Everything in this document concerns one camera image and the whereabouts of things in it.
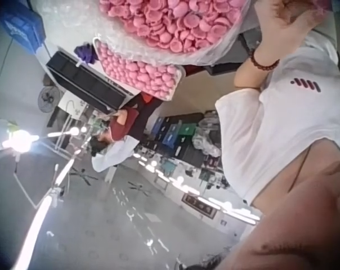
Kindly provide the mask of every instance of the green box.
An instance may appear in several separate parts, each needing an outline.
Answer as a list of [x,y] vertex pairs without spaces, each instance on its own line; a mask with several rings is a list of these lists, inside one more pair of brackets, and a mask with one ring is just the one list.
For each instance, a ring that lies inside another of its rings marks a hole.
[[178,135],[194,135],[197,124],[183,124]]

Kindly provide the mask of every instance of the shirt logo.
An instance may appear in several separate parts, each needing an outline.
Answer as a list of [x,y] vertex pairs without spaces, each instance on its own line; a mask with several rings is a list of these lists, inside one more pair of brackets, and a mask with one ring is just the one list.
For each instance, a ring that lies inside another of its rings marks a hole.
[[297,84],[298,86],[304,87],[304,88],[310,88],[311,90],[316,90],[318,93],[321,92],[321,89],[317,82],[312,82],[310,80],[304,80],[304,79],[299,79],[299,78],[294,78],[290,82],[291,84]]

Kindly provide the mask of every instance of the white wall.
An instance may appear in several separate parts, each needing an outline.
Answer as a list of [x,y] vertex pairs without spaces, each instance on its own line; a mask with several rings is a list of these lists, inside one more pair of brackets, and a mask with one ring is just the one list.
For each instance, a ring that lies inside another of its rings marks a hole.
[[0,118],[13,120],[32,134],[41,134],[50,114],[37,104],[44,70],[3,30],[0,24]]

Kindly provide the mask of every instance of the blue storage bin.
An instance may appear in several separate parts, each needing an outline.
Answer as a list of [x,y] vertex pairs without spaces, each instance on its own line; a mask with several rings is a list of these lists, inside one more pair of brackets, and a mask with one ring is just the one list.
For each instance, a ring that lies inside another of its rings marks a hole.
[[164,122],[164,117],[158,117],[158,119],[156,120],[153,129],[151,130],[151,134],[152,135],[157,135],[158,132],[160,131],[161,125]]
[[4,3],[0,8],[0,22],[7,34],[32,54],[45,40],[41,17],[21,3]]
[[180,128],[181,124],[172,124],[164,137],[163,144],[173,149],[175,147],[175,141]]

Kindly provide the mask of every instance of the white sleeve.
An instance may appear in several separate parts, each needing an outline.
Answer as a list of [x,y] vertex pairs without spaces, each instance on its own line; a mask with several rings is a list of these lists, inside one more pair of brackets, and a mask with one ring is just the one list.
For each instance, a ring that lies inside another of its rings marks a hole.
[[261,104],[259,96],[259,91],[246,88],[227,94],[215,103],[220,120],[223,154],[227,150],[231,151],[235,147],[234,144],[242,138],[249,138]]
[[126,136],[125,140],[115,142],[105,155],[97,154],[92,158],[92,167],[95,171],[102,172],[108,167],[118,165],[133,153],[138,140]]

